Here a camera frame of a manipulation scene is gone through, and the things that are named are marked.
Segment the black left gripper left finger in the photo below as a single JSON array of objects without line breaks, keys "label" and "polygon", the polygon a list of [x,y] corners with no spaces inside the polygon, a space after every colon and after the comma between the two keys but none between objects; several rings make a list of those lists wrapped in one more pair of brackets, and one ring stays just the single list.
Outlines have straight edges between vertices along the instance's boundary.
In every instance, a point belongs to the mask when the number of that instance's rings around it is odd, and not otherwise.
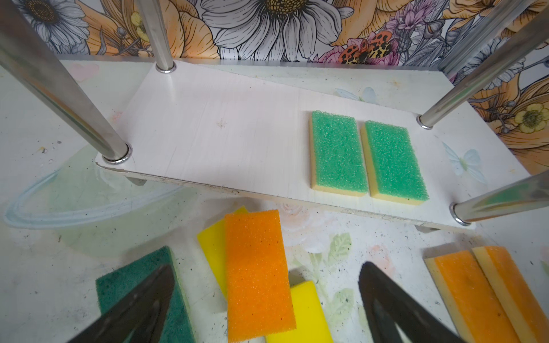
[{"label": "black left gripper left finger", "polygon": [[162,265],[130,293],[72,338],[71,342],[158,342],[174,291],[174,274]]}]

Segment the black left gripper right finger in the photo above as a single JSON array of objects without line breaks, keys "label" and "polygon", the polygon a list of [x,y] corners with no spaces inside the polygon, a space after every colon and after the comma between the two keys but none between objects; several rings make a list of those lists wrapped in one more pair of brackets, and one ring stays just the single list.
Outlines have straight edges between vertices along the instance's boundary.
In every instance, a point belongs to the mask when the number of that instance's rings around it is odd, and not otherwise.
[{"label": "black left gripper right finger", "polygon": [[462,342],[372,262],[362,265],[358,279],[374,342]]}]

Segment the light green sponge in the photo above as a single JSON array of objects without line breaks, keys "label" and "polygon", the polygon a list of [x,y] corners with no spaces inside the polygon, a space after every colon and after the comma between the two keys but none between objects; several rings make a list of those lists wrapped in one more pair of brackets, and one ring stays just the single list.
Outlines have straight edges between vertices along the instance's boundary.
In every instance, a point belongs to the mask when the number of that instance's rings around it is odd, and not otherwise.
[{"label": "light green sponge", "polygon": [[313,111],[309,135],[311,187],[321,192],[365,196],[369,187],[355,119]]},{"label": "light green sponge", "polygon": [[360,135],[372,198],[409,205],[429,200],[406,128],[366,121]]}]

